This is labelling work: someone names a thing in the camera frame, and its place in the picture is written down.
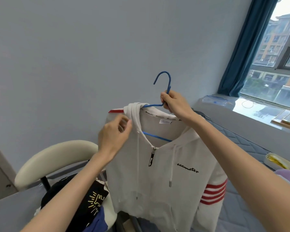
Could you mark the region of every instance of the blue curtain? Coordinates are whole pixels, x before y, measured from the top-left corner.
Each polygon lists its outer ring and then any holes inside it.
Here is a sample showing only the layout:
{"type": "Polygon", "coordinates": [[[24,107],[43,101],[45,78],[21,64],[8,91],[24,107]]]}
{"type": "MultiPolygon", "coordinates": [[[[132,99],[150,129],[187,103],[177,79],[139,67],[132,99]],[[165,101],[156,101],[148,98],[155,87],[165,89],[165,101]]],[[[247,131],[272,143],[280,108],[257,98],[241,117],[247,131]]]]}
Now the blue curtain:
{"type": "Polygon", "coordinates": [[[239,97],[277,1],[252,0],[231,60],[221,79],[219,94],[239,97]]]}

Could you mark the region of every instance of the blue clothing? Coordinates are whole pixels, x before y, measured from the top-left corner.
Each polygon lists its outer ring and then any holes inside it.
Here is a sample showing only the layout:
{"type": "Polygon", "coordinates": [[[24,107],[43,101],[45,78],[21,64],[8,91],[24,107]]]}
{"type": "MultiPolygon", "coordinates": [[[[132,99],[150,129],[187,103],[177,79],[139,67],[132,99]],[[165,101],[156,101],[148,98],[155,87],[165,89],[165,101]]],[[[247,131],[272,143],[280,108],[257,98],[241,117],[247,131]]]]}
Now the blue clothing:
{"type": "Polygon", "coordinates": [[[86,227],[83,232],[105,232],[108,229],[108,225],[104,220],[104,208],[100,207],[98,214],[93,219],[92,223],[86,227]]]}

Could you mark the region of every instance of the clothes hanger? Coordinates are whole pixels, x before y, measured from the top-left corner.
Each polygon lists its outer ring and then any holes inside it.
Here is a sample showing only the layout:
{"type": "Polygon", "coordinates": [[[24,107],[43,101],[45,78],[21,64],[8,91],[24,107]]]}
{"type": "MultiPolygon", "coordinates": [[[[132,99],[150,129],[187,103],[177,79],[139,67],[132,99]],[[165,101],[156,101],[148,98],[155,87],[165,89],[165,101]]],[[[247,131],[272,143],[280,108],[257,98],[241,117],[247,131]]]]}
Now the clothes hanger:
{"type": "MultiPolygon", "coordinates": [[[[159,77],[161,74],[163,74],[163,73],[166,73],[166,74],[169,76],[169,84],[168,84],[168,88],[167,88],[167,90],[166,90],[166,93],[169,94],[170,89],[171,89],[171,76],[170,76],[170,74],[169,74],[167,71],[162,71],[162,72],[160,72],[160,73],[158,74],[158,76],[156,77],[154,84],[156,84],[156,82],[157,82],[157,80],[158,80],[158,77],[159,77]]],[[[164,102],[163,102],[162,104],[145,105],[145,106],[143,106],[143,107],[144,107],[144,108],[146,108],[146,107],[162,107],[163,104],[164,104],[164,102]]],[[[169,139],[166,139],[166,138],[159,137],[159,136],[157,136],[157,135],[149,134],[149,133],[147,133],[147,132],[143,132],[143,134],[148,135],[148,136],[152,136],[152,137],[154,137],[154,138],[159,138],[159,139],[161,139],[161,140],[165,140],[165,141],[167,141],[167,142],[171,142],[171,141],[172,141],[172,140],[169,140],[169,139]]]]}

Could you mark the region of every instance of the window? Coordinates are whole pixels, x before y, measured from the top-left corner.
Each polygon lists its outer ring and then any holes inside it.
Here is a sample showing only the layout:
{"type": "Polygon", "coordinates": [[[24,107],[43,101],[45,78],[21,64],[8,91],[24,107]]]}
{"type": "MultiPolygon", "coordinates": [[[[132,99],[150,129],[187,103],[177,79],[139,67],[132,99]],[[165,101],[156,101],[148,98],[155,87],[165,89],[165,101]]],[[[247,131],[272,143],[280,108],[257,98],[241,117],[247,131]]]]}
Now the window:
{"type": "Polygon", "coordinates": [[[273,43],[277,43],[280,36],[274,36],[273,43]]]}
{"type": "Polygon", "coordinates": [[[265,77],[264,77],[264,80],[272,81],[273,77],[274,77],[273,74],[266,74],[265,77]]]}
{"type": "Polygon", "coordinates": [[[241,93],[290,108],[290,0],[276,4],[241,93]]]}

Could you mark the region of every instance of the person's left hand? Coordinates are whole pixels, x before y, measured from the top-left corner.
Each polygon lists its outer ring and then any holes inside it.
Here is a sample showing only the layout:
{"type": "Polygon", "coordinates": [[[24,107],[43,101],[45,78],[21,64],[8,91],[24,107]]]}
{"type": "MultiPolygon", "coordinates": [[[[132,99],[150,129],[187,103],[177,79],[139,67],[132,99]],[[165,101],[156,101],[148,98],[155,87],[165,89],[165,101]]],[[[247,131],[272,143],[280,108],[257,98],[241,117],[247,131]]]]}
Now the person's left hand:
{"type": "Polygon", "coordinates": [[[98,146],[101,155],[110,162],[126,142],[132,130],[132,120],[119,114],[114,120],[105,124],[99,132],[98,146]]]}

